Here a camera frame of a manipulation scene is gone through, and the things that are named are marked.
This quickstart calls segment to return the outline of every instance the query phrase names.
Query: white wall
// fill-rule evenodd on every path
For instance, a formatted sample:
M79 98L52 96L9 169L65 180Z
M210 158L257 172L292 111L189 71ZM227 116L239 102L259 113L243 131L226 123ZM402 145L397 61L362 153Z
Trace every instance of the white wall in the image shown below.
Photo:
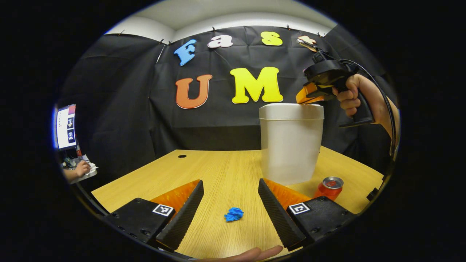
M170 27L154 21L149 18L130 16L121 21L105 34L119 34L124 30L123 34L135 34L151 38L157 41L165 39L163 43L168 44L168 41L173 38L175 30Z
M210 18L191 24L178 31L149 18L131 16L118 23L105 34L119 34L124 30L123 34L140 35L157 41L164 39L163 43L168 44L168 41L177 41L191 35L211 31L212 27L215 27L215 29L238 26L276 26L286 28L287 25L292 29L314 34L317 32L326 34L331 30L331 28L321 24L284 14L240 13Z
M287 25L292 29L307 31L314 34L317 32L320 34L326 34L331 30L331 28L321 24L285 14L241 13L210 18L184 27L175 32L172 41L180 40L194 34L211 31L212 27L215 29L239 26L275 26L286 28Z

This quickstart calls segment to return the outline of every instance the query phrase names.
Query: blue crumpled paper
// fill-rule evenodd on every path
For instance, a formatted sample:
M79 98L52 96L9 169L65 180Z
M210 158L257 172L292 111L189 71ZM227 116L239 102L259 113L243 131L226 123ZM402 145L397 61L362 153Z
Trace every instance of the blue crumpled paper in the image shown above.
M239 220L243 217L244 212L237 207L232 207L228 210L228 214L225 215L227 222Z

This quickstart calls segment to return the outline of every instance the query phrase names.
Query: finger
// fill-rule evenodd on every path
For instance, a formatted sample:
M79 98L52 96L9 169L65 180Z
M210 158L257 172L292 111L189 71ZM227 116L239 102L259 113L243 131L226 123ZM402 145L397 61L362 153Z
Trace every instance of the finger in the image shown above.
M357 109L355 107L345 110L345 113L348 117L352 117L356 114Z
M243 252L239 255L224 257L224 258L207 258L199 259L196 261L202 262L253 262L256 261L256 258L260 255L260 248L252 248L246 252Z
M359 74L352 75L346 80L346 87L353 93L353 98L357 98L357 88L361 85Z
M276 247L262 251L262 253L256 258L256 260L264 260L274 255L278 255L283 250L283 247L278 245Z
M353 99L354 98L354 93L351 92L351 90L347 90L347 91L343 91L343 92L340 92L336 98L338 99L338 101L343 101L343 100L346 100L346 99Z
M346 99L340 103L340 107L345 110L353 108L353 107L358 107L360 105L361 105L361 100L359 100L358 98Z

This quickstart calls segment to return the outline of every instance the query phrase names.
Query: wooden table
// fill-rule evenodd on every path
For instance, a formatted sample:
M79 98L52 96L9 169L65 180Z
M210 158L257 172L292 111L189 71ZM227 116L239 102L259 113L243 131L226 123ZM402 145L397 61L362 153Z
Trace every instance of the wooden table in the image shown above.
M109 212L132 199L151 200L196 179L204 182L204 197L186 236L176 250L195 258L219 258L240 254L253 247L268 249L281 241L257 193L262 178L261 153L255 151L175 150L112 181L92 194ZM309 197L327 176L343 179L336 202L352 213L361 212L366 196L382 184L382 174L321 147L310 181L288 186ZM239 207L244 216L227 223L224 214ZM277 256L288 254L286 248Z

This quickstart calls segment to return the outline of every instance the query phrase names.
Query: black fabric curtain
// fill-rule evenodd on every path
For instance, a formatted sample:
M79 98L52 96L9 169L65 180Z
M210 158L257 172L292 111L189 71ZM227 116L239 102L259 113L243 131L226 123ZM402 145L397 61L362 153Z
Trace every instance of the black fabric curtain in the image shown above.
M262 32L276 32L282 44L265 45ZM212 38L232 37L232 46L210 48ZM374 74L394 101L385 71L370 52L337 26L325 37L277 27L234 27L193 35L171 45L135 35L102 36L77 62L62 90L59 106L76 104L76 134L83 153L99 166L98 175L86 179L94 188L115 180L175 149L258 150L259 108L268 104L233 103L233 69L246 68L258 78L264 67L279 70L281 103L296 103L307 81L303 70L313 52L296 43L307 35L333 57L354 60ZM183 66L175 51L195 39L194 57ZM192 109L177 104L176 82L192 78L188 97L200 93L196 80L212 75L205 102ZM340 129L351 121L339 102L319 102L325 120L322 145L352 157L379 172L388 162L390 138L379 125Z

